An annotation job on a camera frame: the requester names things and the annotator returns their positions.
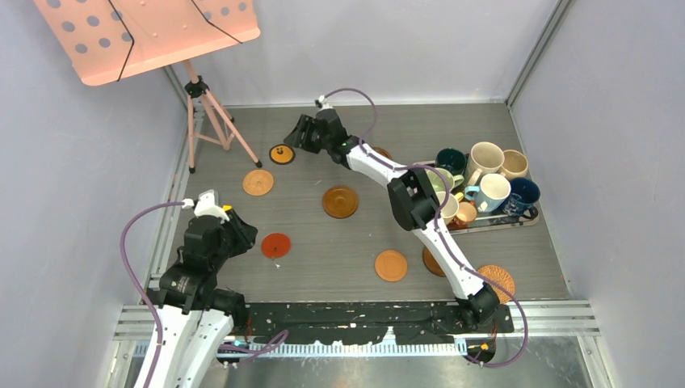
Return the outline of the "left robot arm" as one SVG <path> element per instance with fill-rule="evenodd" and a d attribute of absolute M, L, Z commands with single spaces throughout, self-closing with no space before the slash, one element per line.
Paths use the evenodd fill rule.
<path fill-rule="evenodd" d="M 254 247 L 258 231 L 230 206 L 220 212 L 188 222 L 176 261 L 149 297 L 154 327 L 137 387 L 199 386 L 225 337 L 246 328 L 244 295 L 219 289 L 217 275 L 227 259 Z"/>

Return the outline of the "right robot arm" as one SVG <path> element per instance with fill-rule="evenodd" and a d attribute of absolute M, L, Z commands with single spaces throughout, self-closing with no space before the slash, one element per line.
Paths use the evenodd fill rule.
<path fill-rule="evenodd" d="M 421 241 L 445 273 L 459 306 L 458 321 L 475 332 L 493 322 L 498 295 L 450 235 L 427 177 L 428 166 L 401 165 L 378 154 L 347 133 L 333 108 L 300 115 L 284 144 L 313 154 L 325 151 L 334 163 L 386 187 L 396 223 Z"/>

